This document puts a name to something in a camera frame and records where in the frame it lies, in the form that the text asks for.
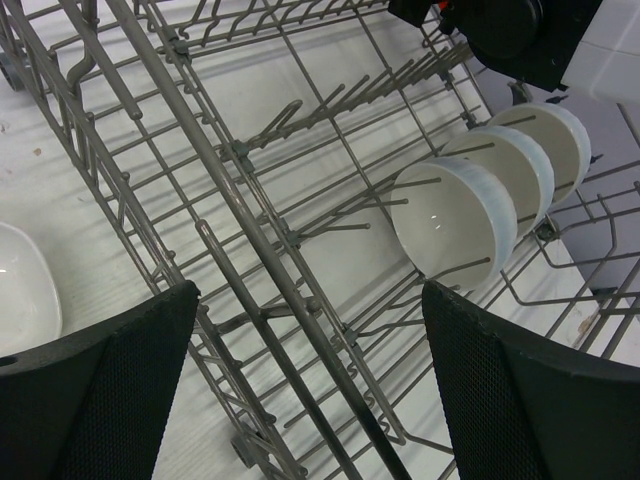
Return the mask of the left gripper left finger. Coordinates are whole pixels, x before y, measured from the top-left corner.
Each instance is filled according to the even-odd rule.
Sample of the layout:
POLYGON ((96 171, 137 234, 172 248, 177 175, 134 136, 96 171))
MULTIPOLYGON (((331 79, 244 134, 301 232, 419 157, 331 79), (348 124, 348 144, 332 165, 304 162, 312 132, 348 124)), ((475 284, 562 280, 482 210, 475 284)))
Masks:
POLYGON ((2 358, 2 478, 151 478, 199 296, 184 281, 2 358))

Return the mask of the white round bowl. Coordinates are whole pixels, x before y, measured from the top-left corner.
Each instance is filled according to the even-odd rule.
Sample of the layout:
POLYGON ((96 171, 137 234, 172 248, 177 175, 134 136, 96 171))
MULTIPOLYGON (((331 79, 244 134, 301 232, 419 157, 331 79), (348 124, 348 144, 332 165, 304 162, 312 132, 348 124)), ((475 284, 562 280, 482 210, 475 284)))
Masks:
POLYGON ((543 148, 529 135, 504 126, 478 127, 450 140, 443 156, 459 156, 495 175, 511 195, 517 237, 527 235, 551 206, 554 171, 543 148))
POLYGON ((398 240, 428 279, 472 291, 497 275, 516 244, 511 195, 486 168, 459 157, 406 167, 391 190, 398 240))
POLYGON ((554 170, 553 206, 569 197, 586 177, 592 158, 591 141, 582 122, 566 108, 524 103, 497 113, 488 124, 520 131, 542 147, 554 170))

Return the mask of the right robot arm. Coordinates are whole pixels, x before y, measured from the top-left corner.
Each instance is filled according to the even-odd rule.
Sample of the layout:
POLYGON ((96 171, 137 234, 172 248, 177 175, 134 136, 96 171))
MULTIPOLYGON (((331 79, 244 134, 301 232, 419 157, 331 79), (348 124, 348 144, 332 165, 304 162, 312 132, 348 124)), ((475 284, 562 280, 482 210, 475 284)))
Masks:
POLYGON ((636 0, 439 1, 439 30, 461 33, 485 67, 552 92, 639 101, 636 0))

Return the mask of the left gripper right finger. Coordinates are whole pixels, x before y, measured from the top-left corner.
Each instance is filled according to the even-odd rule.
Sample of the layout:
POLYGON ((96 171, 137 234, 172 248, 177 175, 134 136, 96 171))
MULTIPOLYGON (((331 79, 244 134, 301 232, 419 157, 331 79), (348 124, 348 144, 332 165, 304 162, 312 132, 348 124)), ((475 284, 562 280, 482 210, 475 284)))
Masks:
POLYGON ((421 307, 462 479, 636 479, 639 370, 429 280, 421 307))

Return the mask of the grey wire dish rack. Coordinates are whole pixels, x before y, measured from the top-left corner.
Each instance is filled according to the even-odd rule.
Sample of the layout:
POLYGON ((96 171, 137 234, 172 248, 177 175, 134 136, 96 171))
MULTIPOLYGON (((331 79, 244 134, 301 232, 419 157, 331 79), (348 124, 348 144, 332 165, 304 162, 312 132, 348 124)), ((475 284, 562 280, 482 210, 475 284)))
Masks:
POLYGON ((188 351, 261 479, 460 479, 390 215, 406 167, 524 103, 585 126, 586 177, 492 279, 449 287, 601 359, 639 363, 639 155, 611 166, 557 92, 486 70, 429 5, 5 1, 1 67, 30 94, 146 286, 193 281, 188 351))

